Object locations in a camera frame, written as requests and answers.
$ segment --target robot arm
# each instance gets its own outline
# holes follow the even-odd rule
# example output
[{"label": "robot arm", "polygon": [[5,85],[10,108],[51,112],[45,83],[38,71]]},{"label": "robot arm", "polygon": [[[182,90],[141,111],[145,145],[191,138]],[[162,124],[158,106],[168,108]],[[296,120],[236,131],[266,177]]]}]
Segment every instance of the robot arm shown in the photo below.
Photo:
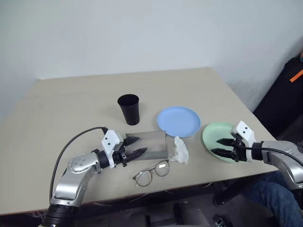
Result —
[{"label": "robot arm", "polygon": [[98,149],[72,158],[61,177],[50,200],[50,206],[41,227],[72,227],[75,215],[82,204],[89,180],[103,168],[127,163],[142,155],[147,148],[141,148],[126,155],[125,146],[136,142],[138,137],[127,137],[114,130],[106,130],[102,140],[103,151]]},{"label": "robot arm", "polygon": [[[242,121],[232,128],[231,135],[234,139],[223,138],[217,142],[233,147],[232,151],[215,148],[212,149],[212,152],[222,157],[232,158],[236,162],[263,160],[264,163],[277,167],[283,173],[291,190],[303,188],[303,154],[299,152],[295,144],[288,141],[257,142],[254,132]],[[300,163],[285,154],[270,149],[286,152]]]}]

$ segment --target beige tabletop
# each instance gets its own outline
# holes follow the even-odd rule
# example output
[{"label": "beige tabletop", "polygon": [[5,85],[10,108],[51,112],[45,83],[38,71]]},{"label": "beige tabletop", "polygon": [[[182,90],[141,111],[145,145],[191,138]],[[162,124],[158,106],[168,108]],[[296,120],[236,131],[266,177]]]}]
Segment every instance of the beige tabletop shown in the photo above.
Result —
[{"label": "beige tabletop", "polygon": [[[133,93],[140,98],[140,122],[125,123],[117,99]],[[198,113],[200,131],[184,139],[189,163],[170,163],[166,177],[154,177],[147,187],[132,177],[158,160],[133,161],[123,168],[104,169],[94,176],[84,202],[104,201],[141,193],[220,181],[276,170],[260,161],[225,163],[211,155],[201,135],[211,122],[236,124],[243,120],[257,140],[274,140],[258,119],[211,68],[118,75],[47,79],[37,82],[0,129],[0,214],[46,209],[53,166],[63,146],[74,135],[107,126],[123,133],[155,131],[158,113],[168,106],[186,106]],[[55,185],[77,154],[101,149],[101,131],[89,132],[66,150]],[[167,136],[169,154],[173,138]]]}]

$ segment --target white tissue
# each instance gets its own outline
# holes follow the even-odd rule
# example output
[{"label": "white tissue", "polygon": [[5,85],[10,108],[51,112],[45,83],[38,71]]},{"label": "white tissue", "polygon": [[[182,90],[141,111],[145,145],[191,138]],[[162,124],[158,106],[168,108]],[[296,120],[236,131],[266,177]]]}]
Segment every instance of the white tissue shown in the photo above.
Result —
[{"label": "white tissue", "polygon": [[185,143],[179,136],[175,137],[175,156],[169,158],[170,161],[178,161],[180,163],[188,164],[188,150]]}]

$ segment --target person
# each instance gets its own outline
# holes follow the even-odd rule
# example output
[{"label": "person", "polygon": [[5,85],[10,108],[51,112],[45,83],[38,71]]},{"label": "person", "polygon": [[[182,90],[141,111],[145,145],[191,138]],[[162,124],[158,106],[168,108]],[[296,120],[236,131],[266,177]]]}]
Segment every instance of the person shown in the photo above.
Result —
[{"label": "person", "polygon": [[264,207],[275,216],[280,227],[303,227],[299,204],[290,192],[282,173],[273,172],[253,183],[242,195]]}]

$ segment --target eyeglass lens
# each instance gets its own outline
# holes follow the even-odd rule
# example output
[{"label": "eyeglass lens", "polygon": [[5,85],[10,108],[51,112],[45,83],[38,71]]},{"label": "eyeglass lens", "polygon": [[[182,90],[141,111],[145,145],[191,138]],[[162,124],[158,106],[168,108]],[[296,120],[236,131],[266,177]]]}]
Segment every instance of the eyeglass lens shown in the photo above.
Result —
[{"label": "eyeglass lens", "polygon": [[[169,164],[167,161],[158,163],[154,168],[158,176],[166,176],[169,173]],[[152,173],[150,170],[143,170],[135,177],[138,185],[145,187],[152,182]]]}]

